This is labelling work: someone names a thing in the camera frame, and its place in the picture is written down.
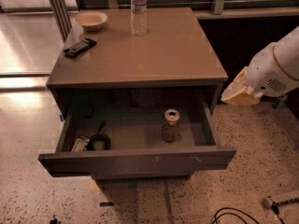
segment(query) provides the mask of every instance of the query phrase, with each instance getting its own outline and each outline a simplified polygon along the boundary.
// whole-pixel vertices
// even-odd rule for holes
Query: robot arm
[[[299,27],[258,52],[221,99],[229,105],[255,105],[263,95],[279,97],[299,87]]]

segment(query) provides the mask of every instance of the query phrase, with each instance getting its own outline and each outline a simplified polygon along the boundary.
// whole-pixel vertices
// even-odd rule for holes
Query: open drawer
[[[38,159],[52,176],[93,179],[190,176],[197,170],[225,169],[235,149],[221,147],[199,87],[60,90],[64,128],[55,153]],[[162,138],[165,110],[180,113],[180,138]],[[78,140],[109,136],[109,150],[72,151]]]

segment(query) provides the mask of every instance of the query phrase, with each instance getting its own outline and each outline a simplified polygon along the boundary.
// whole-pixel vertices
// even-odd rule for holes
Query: beige bowl
[[[100,30],[106,21],[107,15],[99,11],[82,12],[75,18],[75,23],[81,25],[86,32]]]

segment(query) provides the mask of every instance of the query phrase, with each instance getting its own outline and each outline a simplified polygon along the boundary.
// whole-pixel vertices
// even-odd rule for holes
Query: plastic bottle
[[[133,35],[147,32],[147,0],[131,0],[131,29]]]

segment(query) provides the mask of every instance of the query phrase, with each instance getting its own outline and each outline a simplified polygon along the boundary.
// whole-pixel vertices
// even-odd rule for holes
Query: speckled floor
[[[53,215],[62,224],[211,224],[227,206],[279,223],[261,200],[299,189],[299,121],[271,105],[216,107],[221,144],[237,148],[227,170],[99,189],[88,176],[52,178],[38,162],[55,150],[63,127],[49,91],[0,92],[0,224],[48,224]],[[298,211],[298,203],[280,208],[287,224],[299,223]],[[244,222],[224,216],[219,223]]]

